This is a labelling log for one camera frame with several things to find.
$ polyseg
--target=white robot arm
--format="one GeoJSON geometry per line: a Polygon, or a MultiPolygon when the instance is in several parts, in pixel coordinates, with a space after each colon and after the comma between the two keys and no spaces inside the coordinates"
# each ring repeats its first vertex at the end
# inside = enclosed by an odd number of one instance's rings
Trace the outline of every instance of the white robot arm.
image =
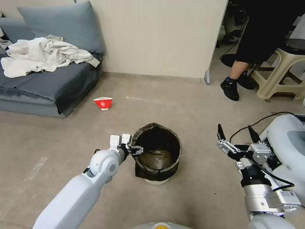
{"type": "Polygon", "coordinates": [[[33,229],[78,228],[98,200],[103,185],[111,181],[126,159],[129,140],[130,135],[122,135],[120,148],[120,137],[111,135],[110,148],[93,155],[84,172],[70,180],[42,211],[33,229]]]}

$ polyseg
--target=yellow circle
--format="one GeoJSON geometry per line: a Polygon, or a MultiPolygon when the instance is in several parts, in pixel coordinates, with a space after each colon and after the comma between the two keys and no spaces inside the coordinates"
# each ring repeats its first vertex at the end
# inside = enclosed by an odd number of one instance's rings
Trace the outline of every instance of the yellow circle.
{"type": "Polygon", "coordinates": [[[159,225],[159,226],[155,227],[155,229],[169,229],[169,228],[164,225],[159,225]]]}

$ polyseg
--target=sofa cushion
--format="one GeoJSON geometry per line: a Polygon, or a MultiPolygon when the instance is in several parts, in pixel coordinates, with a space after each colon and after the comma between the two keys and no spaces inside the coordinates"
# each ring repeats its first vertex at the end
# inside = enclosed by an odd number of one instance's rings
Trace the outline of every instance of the sofa cushion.
{"type": "Polygon", "coordinates": [[[12,43],[16,43],[19,39],[32,40],[35,38],[23,20],[1,17],[0,27],[12,43]]]}
{"type": "Polygon", "coordinates": [[[91,53],[104,53],[94,10],[89,1],[56,7],[18,7],[36,37],[54,35],[91,53]]]}

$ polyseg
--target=black trash bag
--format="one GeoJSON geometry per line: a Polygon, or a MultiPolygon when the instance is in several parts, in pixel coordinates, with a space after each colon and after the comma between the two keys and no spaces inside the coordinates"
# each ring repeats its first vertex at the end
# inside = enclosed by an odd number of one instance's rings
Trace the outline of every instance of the black trash bag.
{"type": "Polygon", "coordinates": [[[142,154],[133,155],[136,177],[164,181],[176,173],[182,144],[172,130],[150,123],[134,134],[131,145],[144,148],[142,154]]]}

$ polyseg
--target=black shorts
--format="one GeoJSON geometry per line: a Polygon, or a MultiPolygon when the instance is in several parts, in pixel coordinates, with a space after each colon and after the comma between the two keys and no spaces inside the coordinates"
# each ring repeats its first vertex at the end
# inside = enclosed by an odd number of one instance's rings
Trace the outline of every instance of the black shorts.
{"type": "Polygon", "coordinates": [[[249,17],[235,60],[250,64],[267,61],[285,43],[299,12],[297,4],[261,5],[249,17]]]}

